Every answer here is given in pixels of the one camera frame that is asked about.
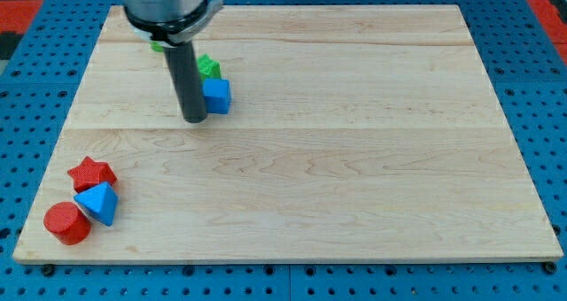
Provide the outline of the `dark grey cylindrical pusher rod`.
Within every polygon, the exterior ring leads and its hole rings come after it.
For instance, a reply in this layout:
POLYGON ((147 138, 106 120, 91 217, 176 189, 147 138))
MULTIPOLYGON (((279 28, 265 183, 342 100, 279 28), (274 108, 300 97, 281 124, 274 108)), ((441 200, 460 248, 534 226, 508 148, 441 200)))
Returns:
POLYGON ((189 123, 206 119, 206 100, 192 42, 164 49, 183 118, 189 123))

